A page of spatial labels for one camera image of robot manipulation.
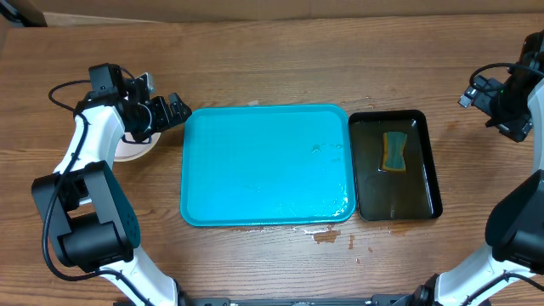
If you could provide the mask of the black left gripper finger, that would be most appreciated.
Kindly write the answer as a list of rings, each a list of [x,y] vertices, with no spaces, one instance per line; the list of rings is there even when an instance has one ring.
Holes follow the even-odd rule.
[[[191,108],[183,102],[177,93],[168,95],[171,110],[171,119],[169,126],[171,128],[185,123],[192,115]]]
[[[137,82],[147,95],[153,95],[156,91],[154,79],[149,72],[138,76]]]

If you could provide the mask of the green yellow sponge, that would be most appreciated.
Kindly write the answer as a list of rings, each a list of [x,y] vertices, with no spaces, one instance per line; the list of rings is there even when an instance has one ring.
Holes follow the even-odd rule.
[[[382,135],[382,159],[380,170],[384,172],[404,172],[404,150],[407,135],[402,132],[386,132]]]

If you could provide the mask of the white plate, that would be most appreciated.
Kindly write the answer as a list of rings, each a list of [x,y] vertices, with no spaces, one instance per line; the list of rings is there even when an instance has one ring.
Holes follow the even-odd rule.
[[[157,144],[161,134],[154,133],[151,139],[146,140],[143,144],[135,144],[130,133],[125,133],[124,137],[127,141],[131,141],[131,144],[124,142],[122,139],[118,142],[114,157],[115,162],[129,162],[145,155]]]

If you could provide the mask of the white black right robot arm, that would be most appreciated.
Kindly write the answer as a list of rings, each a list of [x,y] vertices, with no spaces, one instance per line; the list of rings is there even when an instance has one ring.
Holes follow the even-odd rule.
[[[516,281],[541,290],[543,272],[543,34],[528,35],[519,59],[506,63],[505,82],[478,68],[459,103],[489,116],[487,127],[515,142],[534,134],[532,174],[490,213],[484,244],[454,269],[433,275],[398,305],[487,305]]]

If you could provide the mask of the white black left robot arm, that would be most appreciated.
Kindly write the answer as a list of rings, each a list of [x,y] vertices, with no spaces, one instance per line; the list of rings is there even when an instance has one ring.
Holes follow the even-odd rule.
[[[104,278],[130,305],[189,305],[141,246],[139,221],[112,168],[119,144],[147,145],[191,109],[175,93],[155,96],[149,73],[104,65],[89,75],[91,91],[70,109],[75,130],[65,156],[31,186],[45,264],[63,281]]]

